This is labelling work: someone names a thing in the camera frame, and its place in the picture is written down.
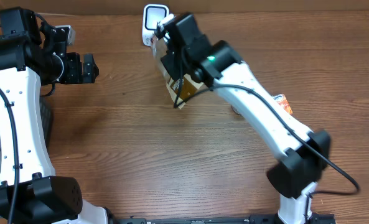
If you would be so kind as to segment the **green lid jar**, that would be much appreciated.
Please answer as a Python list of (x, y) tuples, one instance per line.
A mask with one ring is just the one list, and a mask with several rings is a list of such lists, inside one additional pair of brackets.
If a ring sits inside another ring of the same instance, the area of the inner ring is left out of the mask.
[(234, 107), (234, 106), (231, 106), (231, 108), (232, 108), (232, 110), (236, 113), (236, 114), (238, 114), (238, 115), (240, 115), (240, 116), (242, 116), (242, 114)]

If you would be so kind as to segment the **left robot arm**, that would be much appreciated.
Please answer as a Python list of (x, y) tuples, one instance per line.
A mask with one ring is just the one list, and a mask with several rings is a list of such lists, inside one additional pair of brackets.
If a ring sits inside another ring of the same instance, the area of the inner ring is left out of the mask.
[(67, 52), (69, 26), (14, 7), (0, 12), (0, 217), (9, 223), (114, 223), (111, 212), (82, 197), (73, 177), (55, 173), (40, 109), (44, 85), (94, 83), (92, 54)]

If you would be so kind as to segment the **orange snack packet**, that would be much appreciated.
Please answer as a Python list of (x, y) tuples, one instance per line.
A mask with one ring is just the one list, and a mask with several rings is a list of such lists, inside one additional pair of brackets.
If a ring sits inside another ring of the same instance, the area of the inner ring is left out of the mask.
[(292, 114), (292, 108), (289, 105), (289, 102), (284, 94), (278, 94), (272, 96), (274, 101), (280, 105), (288, 114)]

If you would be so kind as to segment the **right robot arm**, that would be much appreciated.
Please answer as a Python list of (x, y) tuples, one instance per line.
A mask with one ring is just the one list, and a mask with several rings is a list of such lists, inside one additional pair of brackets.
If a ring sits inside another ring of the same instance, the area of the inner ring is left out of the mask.
[(335, 223), (333, 215), (311, 211), (312, 193), (329, 157), (326, 131), (314, 133), (293, 118), (262, 87), (237, 51), (224, 40), (210, 43), (191, 13), (171, 14), (158, 22), (152, 50), (161, 71), (173, 80), (188, 74), (231, 104), (277, 160), (267, 177), (280, 194), (279, 210), (274, 215), (252, 215), (250, 223)]

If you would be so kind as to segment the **brown snack pouch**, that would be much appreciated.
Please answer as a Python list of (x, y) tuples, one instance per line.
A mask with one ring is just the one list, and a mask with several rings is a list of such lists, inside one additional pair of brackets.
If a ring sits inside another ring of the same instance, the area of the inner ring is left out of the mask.
[(185, 105), (184, 100), (194, 96), (204, 86), (203, 82), (195, 82), (186, 72), (186, 66), (182, 60), (181, 50), (175, 50), (169, 46), (169, 35), (158, 39), (155, 35), (151, 38), (151, 52), (154, 57), (156, 70), (165, 81), (165, 86), (178, 109)]

